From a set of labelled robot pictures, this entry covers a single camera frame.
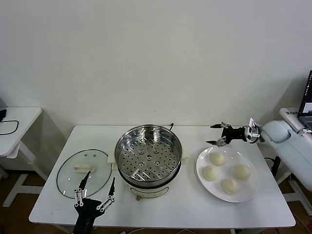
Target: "black cable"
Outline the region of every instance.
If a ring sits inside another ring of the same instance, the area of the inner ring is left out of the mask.
[[[277,174],[277,171],[278,171],[278,168],[279,168],[279,165],[281,163],[281,159],[279,156],[276,156],[275,159],[274,159],[274,163],[273,163],[273,166],[271,167],[271,172],[272,172],[272,175],[275,177],[276,174]]]
[[[18,120],[5,120],[5,121],[0,121],[0,123],[5,123],[5,122],[16,122],[17,125],[16,125],[16,129],[10,133],[0,133],[0,136],[4,136],[4,135],[9,135],[9,134],[12,134],[14,132],[16,132],[16,130],[18,129],[19,127],[19,121]]]
[[[171,131],[171,129],[174,127],[174,123],[172,123],[172,124],[170,124],[170,131]]]
[[[89,171],[88,173],[87,173],[87,175],[82,179],[82,181],[80,182],[80,184],[79,184],[79,188],[81,189],[81,190],[84,190],[84,188],[86,187],[86,184],[87,184],[87,180],[88,180],[88,178],[89,178],[89,174],[91,173],[91,171]]]
[[[275,160],[271,157],[265,157],[264,159],[269,159],[269,160],[272,160],[272,162],[275,162]]]
[[[260,129],[259,129],[259,127],[257,126],[257,125],[255,125],[256,126],[256,128],[258,129],[258,133],[260,134]],[[253,141],[253,142],[250,142],[250,144],[255,144],[258,140],[259,140],[259,138],[260,137],[257,137],[257,139],[255,140],[255,141]]]

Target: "white side table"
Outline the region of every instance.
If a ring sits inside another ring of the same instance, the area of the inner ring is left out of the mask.
[[[40,107],[7,107],[6,117],[3,120],[17,120],[19,122],[17,130],[9,135],[0,136],[0,156],[9,155],[13,150],[17,150],[16,146],[19,144],[19,149],[23,152],[25,157],[23,159],[37,172],[44,180],[47,180],[48,175],[44,169],[36,165],[36,157],[23,144],[21,138],[35,122],[40,113]],[[2,177],[6,178],[8,174],[0,169]],[[10,207],[18,193],[24,194],[40,194],[42,187],[40,186],[23,186],[23,182],[27,179],[28,174],[21,174],[13,189],[3,203],[3,207]]]

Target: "table leg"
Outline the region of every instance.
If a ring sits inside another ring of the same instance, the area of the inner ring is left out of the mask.
[[[44,172],[44,169],[38,167],[36,164],[36,157],[34,154],[27,148],[26,145],[22,141],[19,142],[19,149],[23,152],[25,157],[27,158],[28,164],[35,170],[35,172],[38,173],[39,176],[41,176],[44,180],[48,179],[48,174]]]
[[[28,174],[21,174],[16,181],[13,189],[3,203],[3,207],[10,207],[17,194],[40,194],[43,187],[41,186],[25,186],[23,183],[27,179]]]
[[[2,169],[0,167],[0,176],[3,177],[3,178],[8,178],[8,173],[4,171],[4,169]]]
[[[277,184],[283,182],[291,173],[292,173],[291,170],[289,170],[286,165],[281,166],[278,169],[277,174],[275,176]]]
[[[283,194],[285,200],[287,202],[300,201],[301,205],[303,206],[307,214],[309,216],[312,216],[312,205],[307,199],[307,197],[304,195],[303,191],[301,190],[297,182],[294,180],[289,180],[288,183],[291,186],[293,193]]]

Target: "steamed bun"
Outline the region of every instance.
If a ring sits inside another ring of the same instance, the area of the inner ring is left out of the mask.
[[[251,171],[250,168],[245,165],[238,165],[235,167],[234,174],[237,178],[246,180],[249,179]]]
[[[229,195],[237,194],[239,191],[238,182],[234,179],[225,179],[221,182],[221,188]]]
[[[218,168],[213,166],[204,167],[201,172],[203,174],[203,177],[209,181],[214,181],[218,179],[219,176]]]
[[[225,163],[225,156],[220,152],[214,152],[210,155],[210,161],[216,166],[222,166]]]

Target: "wooden floor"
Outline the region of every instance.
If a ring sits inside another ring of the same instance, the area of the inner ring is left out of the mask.
[[[9,178],[0,180],[0,230],[1,234],[64,234],[62,231],[52,225],[34,224],[28,220],[28,216],[38,198],[38,195],[19,194],[10,208],[2,207],[2,203],[9,194],[16,180],[18,174],[10,174]],[[38,175],[29,175],[25,182],[25,185],[43,186],[44,180]],[[283,193],[292,192],[290,186],[284,181],[280,188]],[[312,202],[312,193],[302,188],[309,199]],[[312,224],[312,216],[307,216],[303,207],[299,202],[288,203],[291,211],[298,215],[300,219],[305,223],[305,226]],[[97,228],[94,230],[94,234],[120,234],[122,231],[128,233],[133,229],[124,228]],[[146,229],[137,231],[135,234],[176,234],[180,230],[153,230]],[[229,230],[192,230],[196,234],[229,234]],[[296,220],[296,226],[286,229],[270,229],[266,230],[264,234],[308,234],[305,227],[299,220]]]

